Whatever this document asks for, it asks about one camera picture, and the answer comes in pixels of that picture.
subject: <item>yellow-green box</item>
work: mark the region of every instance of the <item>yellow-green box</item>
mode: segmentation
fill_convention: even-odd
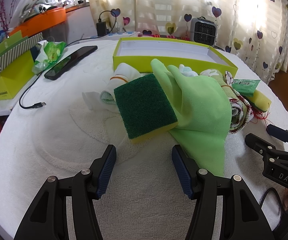
[[[141,73],[152,72],[151,61],[156,58],[165,66],[180,64],[196,73],[217,69],[222,74],[229,71],[234,77],[238,68],[211,46],[191,41],[167,38],[121,38],[113,54],[114,70],[126,63]]]
[[[23,53],[0,73],[0,100],[12,99],[34,76],[31,51]]]

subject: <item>portable heater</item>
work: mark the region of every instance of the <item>portable heater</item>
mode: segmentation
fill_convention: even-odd
[[[217,25],[205,17],[191,20],[190,41],[214,47],[217,35]]]

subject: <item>smartphone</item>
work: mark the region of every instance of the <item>smartphone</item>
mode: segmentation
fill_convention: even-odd
[[[62,59],[55,66],[53,66],[48,72],[44,74],[45,78],[50,80],[56,80],[63,73],[70,70],[71,67],[75,66],[82,58],[90,55],[92,52],[97,50],[97,46],[85,46],[77,51],[73,52],[71,55]]]

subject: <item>green rubber glove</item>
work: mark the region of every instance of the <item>green rubber glove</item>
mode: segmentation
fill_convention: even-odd
[[[224,143],[231,125],[231,104],[218,82],[208,76],[185,77],[157,59],[151,67],[178,119],[169,132],[200,168],[223,176]]]

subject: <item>patterned rolled cloth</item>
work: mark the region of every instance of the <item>patterned rolled cloth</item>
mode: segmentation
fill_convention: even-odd
[[[231,87],[233,77],[226,71],[223,76],[217,69],[207,69],[200,73],[202,76],[209,76],[217,80],[224,90],[231,103],[231,127],[230,133],[236,133],[241,130],[253,117],[254,113],[249,102]]]

